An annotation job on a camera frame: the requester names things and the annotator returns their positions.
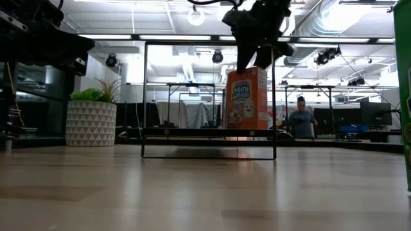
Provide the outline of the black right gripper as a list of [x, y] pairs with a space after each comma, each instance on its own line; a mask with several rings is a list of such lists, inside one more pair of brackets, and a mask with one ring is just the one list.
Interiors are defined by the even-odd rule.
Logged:
[[272, 47], [261, 46], [275, 42], [276, 56], [291, 56], [293, 48], [279, 42], [280, 27], [289, 17], [291, 0], [256, 0], [250, 10], [230, 10], [222, 22], [231, 27], [237, 43], [237, 73], [243, 73], [257, 50], [256, 67], [266, 69], [272, 64]]

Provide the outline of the orange Mini-Wheats cereal box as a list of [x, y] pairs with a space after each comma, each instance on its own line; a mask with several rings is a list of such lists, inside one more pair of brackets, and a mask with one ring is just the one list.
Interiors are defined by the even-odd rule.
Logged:
[[228, 74], [226, 85], [229, 129], [266, 130], [268, 128], [267, 72], [259, 67], [242, 74]]

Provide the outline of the green cereal box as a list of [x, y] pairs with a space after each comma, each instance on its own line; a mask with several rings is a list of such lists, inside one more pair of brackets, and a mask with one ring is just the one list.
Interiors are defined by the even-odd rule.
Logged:
[[399, 0], [393, 13], [407, 191], [411, 192], [411, 0]]

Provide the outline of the floral patterned cloth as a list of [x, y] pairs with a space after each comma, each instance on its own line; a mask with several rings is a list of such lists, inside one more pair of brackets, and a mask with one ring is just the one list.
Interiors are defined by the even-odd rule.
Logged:
[[272, 105], [268, 106], [268, 129], [272, 129], [273, 125], [279, 126], [285, 121], [286, 107], [285, 105], [276, 105], [275, 112], [272, 110]]

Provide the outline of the person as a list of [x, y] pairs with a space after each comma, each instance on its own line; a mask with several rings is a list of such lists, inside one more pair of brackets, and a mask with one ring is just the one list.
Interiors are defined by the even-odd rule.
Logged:
[[306, 110], [305, 98], [297, 98], [297, 110], [292, 112], [288, 118], [288, 126], [294, 139], [313, 139], [311, 126], [317, 126], [318, 122], [313, 114]]

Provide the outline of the long ceiling light bar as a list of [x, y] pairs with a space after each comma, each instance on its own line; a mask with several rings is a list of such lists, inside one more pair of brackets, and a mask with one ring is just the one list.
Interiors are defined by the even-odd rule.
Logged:
[[[138, 34], [79, 34], [93, 40], [187, 40], [187, 41], [222, 41], [234, 42], [235, 38], [228, 35], [138, 35]], [[377, 44], [393, 45], [392, 37], [279, 37], [279, 42], [292, 44]]]

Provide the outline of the small black background robot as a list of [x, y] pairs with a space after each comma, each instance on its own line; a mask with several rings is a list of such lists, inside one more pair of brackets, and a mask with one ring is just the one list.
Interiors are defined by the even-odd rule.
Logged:
[[294, 137], [286, 131], [276, 131], [277, 141], [294, 141]]

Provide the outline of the grey draped cloth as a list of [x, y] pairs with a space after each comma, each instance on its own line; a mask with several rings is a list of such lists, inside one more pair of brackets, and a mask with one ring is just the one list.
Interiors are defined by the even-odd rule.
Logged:
[[[212, 119], [212, 103], [206, 102], [171, 102], [170, 123], [179, 128], [201, 128]], [[167, 120], [168, 102], [156, 102], [161, 124]], [[215, 104], [215, 120], [219, 105]]]

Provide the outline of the blue background object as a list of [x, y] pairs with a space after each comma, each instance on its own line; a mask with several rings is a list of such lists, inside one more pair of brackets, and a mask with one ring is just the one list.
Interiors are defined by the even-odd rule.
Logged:
[[349, 125], [341, 125], [338, 128], [339, 133], [360, 133], [360, 132], [368, 132], [369, 126], [364, 124], [349, 124]]

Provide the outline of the black computer monitor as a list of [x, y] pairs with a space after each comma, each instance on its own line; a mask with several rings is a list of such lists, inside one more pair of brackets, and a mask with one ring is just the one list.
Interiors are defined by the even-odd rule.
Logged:
[[361, 102], [362, 123], [367, 125], [392, 125], [392, 109], [389, 103]]

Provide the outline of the green succulent plant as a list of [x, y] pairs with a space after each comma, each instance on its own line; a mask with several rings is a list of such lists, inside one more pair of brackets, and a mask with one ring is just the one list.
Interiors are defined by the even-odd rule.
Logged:
[[101, 78], [95, 78], [101, 85], [101, 89], [88, 88], [80, 92], [73, 92], [70, 95], [73, 101], [99, 101], [104, 103], [115, 104], [117, 90], [121, 87], [121, 79], [115, 79], [111, 82], [105, 82]]

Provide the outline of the white triangle-patterned plant pot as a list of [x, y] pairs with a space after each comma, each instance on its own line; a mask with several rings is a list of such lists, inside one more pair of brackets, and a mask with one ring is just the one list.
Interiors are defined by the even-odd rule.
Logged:
[[73, 100], [67, 104], [66, 144], [77, 147], [113, 146], [117, 106], [100, 101]]

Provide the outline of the dark glass cabinet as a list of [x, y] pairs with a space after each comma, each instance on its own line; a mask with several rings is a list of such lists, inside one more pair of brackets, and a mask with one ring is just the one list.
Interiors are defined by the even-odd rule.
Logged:
[[0, 132], [63, 137], [74, 75], [53, 66], [0, 62]]

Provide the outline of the black background table frame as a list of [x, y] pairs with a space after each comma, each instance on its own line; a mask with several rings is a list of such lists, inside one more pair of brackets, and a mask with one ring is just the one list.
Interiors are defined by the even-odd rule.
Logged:
[[[332, 89], [335, 88], [335, 86], [330, 86], [330, 85], [282, 85], [280, 87], [284, 88], [284, 92], [286, 94], [285, 97], [285, 122], [286, 124], [288, 123], [288, 89], [293, 88], [295, 89], [301, 89], [301, 90], [310, 90], [310, 89], [317, 89], [322, 91], [328, 98], [329, 98], [329, 109], [328, 109], [328, 114], [329, 114], [329, 132], [333, 133], [334, 132], [334, 126], [333, 123], [335, 121], [334, 119], [334, 114], [333, 114], [333, 106], [331, 102], [331, 93]], [[288, 132], [290, 130], [288, 124], [286, 125], [286, 131]]]
[[209, 121], [206, 122], [206, 124], [208, 124], [209, 127], [211, 128], [216, 128], [216, 121], [215, 121], [215, 95], [216, 95], [216, 85], [214, 83], [193, 83], [193, 82], [187, 82], [187, 83], [167, 83], [166, 84], [168, 86], [168, 112], [167, 112], [167, 120], [166, 122], [168, 124], [170, 124], [171, 120], [170, 120], [170, 110], [171, 110], [171, 96], [174, 94], [175, 91], [179, 90], [179, 88], [181, 86], [184, 87], [194, 87], [199, 89], [200, 87], [205, 88], [205, 90], [209, 90], [209, 87], [211, 87], [213, 89], [213, 91], [209, 91], [209, 95], [212, 96], [213, 100], [212, 100], [212, 121], [211, 124], [209, 124]]

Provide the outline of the black aluminium table frame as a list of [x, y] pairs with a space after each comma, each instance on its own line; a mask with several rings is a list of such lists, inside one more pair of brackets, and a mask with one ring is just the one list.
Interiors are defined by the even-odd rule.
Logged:
[[[6, 148], [6, 139], [0, 138], [0, 150]], [[12, 148], [42, 148], [52, 146], [67, 146], [62, 137], [12, 139]], [[142, 145], [141, 139], [118, 139], [114, 144]], [[333, 140], [301, 140], [301, 141], [228, 141], [228, 140], [172, 140], [147, 139], [144, 145], [152, 146], [203, 146], [203, 147], [292, 147], [292, 148], [345, 148], [352, 150], [377, 151], [385, 153], [403, 154], [404, 145], [381, 142], [349, 142]]]

